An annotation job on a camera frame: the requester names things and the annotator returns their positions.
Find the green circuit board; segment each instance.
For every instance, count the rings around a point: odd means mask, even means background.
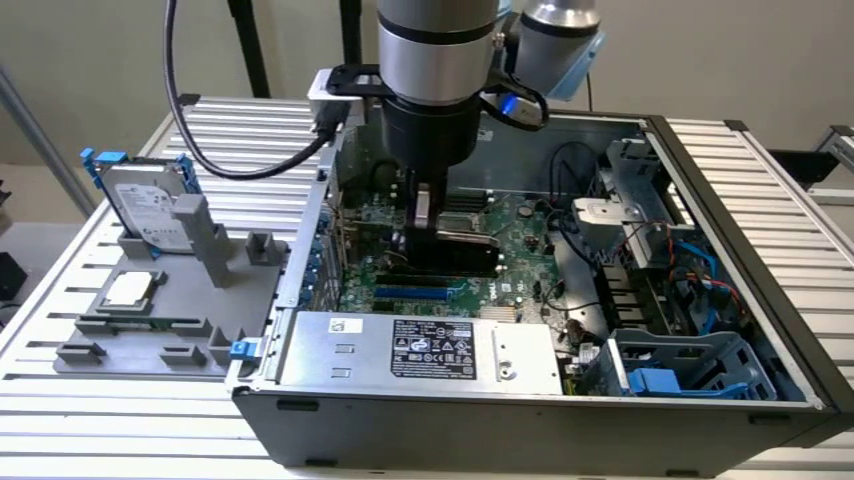
[[[518,213],[522,206],[532,211],[527,218]],[[448,301],[394,299],[392,310],[383,313],[478,317],[483,307],[514,307],[522,320],[540,321],[534,285],[539,282],[544,293],[559,279],[554,255],[544,252],[547,213],[547,209],[536,211],[535,200],[527,200],[522,195],[506,195],[499,196],[482,213],[462,214],[467,219],[455,214],[455,222],[467,223],[474,231],[488,233],[499,240],[499,264],[506,268],[495,278],[451,279]],[[382,225],[388,228],[399,226],[402,214],[394,207],[375,201],[360,208],[359,222],[363,227],[379,231]],[[374,245],[370,235],[367,243]],[[372,251],[368,248],[359,258],[352,259],[344,276],[339,311],[374,312],[376,276],[384,273],[382,255],[382,247]]]

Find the blue ram slot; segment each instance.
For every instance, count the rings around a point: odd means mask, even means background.
[[[451,294],[444,288],[378,288],[375,298],[410,298],[415,300],[447,300]]]

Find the black bracket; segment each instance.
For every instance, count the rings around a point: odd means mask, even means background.
[[[362,77],[371,79],[370,83],[358,83]],[[379,65],[339,65],[330,73],[326,82],[326,90],[332,95],[344,97],[376,97],[390,98],[395,94],[391,88],[383,83],[379,76]]]

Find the motherboard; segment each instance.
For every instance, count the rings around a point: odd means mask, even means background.
[[[547,240],[551,212],[544,201],[510,194],[492,198],[476,213],[443,214],[440,227],[484,233],[498,239],[495,275],[414,280],[388,273],[388,263],[400,255],[386,249],[383,238],[402,226],[403,211],[375,198],[346,212],[346,216],[358,218],[350,222],[358,229],[350,242],[362,245],[350,259],[339,311],[540,322],[544,314],[540,297],[559,281],[554,245]],[[424,296],[426,289],[436,291],[436,298],[416,298]]]

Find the metal case panel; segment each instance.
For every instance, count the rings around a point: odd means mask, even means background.
[[[823,421],[818,412],[578,402],[233,395],[288,467],[714,477]]]

